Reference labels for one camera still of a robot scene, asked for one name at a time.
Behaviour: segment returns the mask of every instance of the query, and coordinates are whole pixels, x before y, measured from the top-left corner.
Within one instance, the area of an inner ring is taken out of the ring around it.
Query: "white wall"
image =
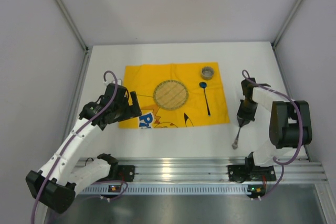
[[[295,0],[64,0],[89,45],[273,41]]]
[[[83,51],[53,0],[0,3],[0,222],[28,223],[25,177],[61,143]]]
[[[336,195],[336,0],[305,0],[278,46],[295,99],[310,104],[314,157]]]

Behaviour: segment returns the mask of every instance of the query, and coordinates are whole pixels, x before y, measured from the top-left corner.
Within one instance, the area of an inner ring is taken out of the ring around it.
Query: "spoon handle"
[[[203,88],[203,91],[204,91],[204,97],[205,97],[205,102],[206,102],[206,108],[208,109],[208,116],[211,116],[209,105],[208,105],[208,100],[206,98],[205,88]]]

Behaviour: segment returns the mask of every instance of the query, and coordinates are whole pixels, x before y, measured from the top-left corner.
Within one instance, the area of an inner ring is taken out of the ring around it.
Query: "blue spoon head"
[[[206,83],[205,82],[200,82],[200,85],[199,85],[201,88],[205,89],[206,88]]]

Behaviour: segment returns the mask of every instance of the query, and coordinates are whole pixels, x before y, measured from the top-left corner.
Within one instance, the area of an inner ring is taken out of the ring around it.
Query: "cartoon ear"
[[[189,116],[184,113],[184,123],[186,127],[194,127],[193,122],[190,120]]]

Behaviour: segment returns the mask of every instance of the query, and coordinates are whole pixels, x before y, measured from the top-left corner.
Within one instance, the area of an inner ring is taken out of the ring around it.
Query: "black cable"
[[[88,158],[85,160],[85,166],[86,166],[86,163],[88,162],[89,159],[92,159],[92,161],[95,161],[92,157],[88,157]]]

